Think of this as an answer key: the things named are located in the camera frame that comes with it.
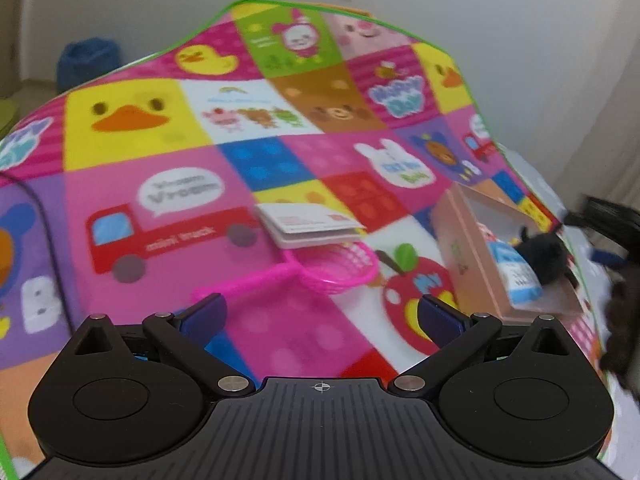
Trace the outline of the colourful cartoon play mat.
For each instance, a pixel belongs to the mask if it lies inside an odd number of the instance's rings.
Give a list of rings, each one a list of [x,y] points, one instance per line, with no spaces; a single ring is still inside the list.
[[[14,466],[29,479],[610,478],[614,408],[574,264],[581,318],[499,318],[425,398],[388,391],[438,350],[419,300],[461,312],[431,219],[455,183],[500,195],[539,233],[559,224],[445,51],[340,9],[233,3],[44,104],[1,143],[1,413],[38,445]],[[252,393],[212,396],[142,322],[281,263],[293,249],[262,203],[358,220],[378,276],[337,295],[291,280],[223,296],[206,351]]]

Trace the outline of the blue white milk carton toy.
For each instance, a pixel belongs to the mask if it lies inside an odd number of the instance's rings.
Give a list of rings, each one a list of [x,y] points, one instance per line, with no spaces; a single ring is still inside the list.
[[[487,246],[512,307],[523,309],[541,297],[537,275],[514,247],[502,240],[492,240]]]

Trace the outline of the green floor cushion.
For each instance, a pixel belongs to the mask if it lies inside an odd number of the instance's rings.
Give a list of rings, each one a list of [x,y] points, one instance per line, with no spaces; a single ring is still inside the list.
[[[20,109],[10,99],[0,100],[0,138],[4,138],[20,120]]]

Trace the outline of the pink plastic toy net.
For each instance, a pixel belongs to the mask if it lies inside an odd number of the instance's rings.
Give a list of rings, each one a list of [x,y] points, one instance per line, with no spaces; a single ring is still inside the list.
[[[378,255],[363,242],[282,250],[283,261],[267,270],[192,292],[198,301],[211,294],[226,298],[265,292],[293,280],[312,292],[337,295],[378,276]]]

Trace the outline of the pink cardboard box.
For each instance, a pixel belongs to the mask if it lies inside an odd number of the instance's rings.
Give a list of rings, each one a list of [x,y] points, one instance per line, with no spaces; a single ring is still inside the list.
[[[541,297],[523,309],[510,305],[487,243],[502,240],[514,247],[520,241],[522,226],[527,226],[530,235],[539,230],[532,218],[505,203],[500,195],[455,183],[439,199],[431,219],[461,312],[488,312],[506,324],[532,322],[541,314],[570,324],[587,313],[579,286],[573,288],[566,278],[542,286]]]

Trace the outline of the white card booklet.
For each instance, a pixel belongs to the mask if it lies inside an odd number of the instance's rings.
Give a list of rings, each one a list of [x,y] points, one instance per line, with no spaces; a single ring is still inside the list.
[[[256,214],[281,249],[352,243],[364,229],[358,220],[320,204],[262,203]]]

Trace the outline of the black plush toy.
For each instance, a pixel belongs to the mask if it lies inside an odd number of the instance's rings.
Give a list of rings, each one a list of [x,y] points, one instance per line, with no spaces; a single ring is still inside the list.
[[[578,279],[570,270],[570,253],[559,237],[561,228],[562,224],[557,224],[548,232],[530,235],[527,226],[522,226],[521,241],[514,248],[532,268],[541,286],[566,278],[577,288]]]

